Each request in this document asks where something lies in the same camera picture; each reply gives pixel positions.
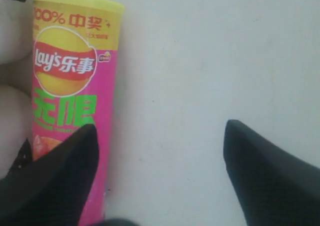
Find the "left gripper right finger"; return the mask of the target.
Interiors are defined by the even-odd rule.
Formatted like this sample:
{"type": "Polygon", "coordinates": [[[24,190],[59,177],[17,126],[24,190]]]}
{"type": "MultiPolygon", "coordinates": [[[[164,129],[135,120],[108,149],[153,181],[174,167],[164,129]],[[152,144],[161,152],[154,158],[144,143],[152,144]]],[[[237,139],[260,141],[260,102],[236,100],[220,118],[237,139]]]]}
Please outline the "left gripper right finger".
{"type": "Polygon", "coordinates": [[[223,159],[248,226],[318,226],[320,169],[243,122],[227,121],[223,159]]]}

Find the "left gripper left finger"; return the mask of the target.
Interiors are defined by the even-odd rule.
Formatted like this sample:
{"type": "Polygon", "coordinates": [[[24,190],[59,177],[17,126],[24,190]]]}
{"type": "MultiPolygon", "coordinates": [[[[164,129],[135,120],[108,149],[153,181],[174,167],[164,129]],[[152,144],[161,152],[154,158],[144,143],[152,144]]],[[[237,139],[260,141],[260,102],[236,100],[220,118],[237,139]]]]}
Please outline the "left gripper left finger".
{"type": "Polygon", "coordinates": [[[46,155],[0,181],[0,224],[77,226],[98,163],[97,129],[86,124],[46,155]]]}

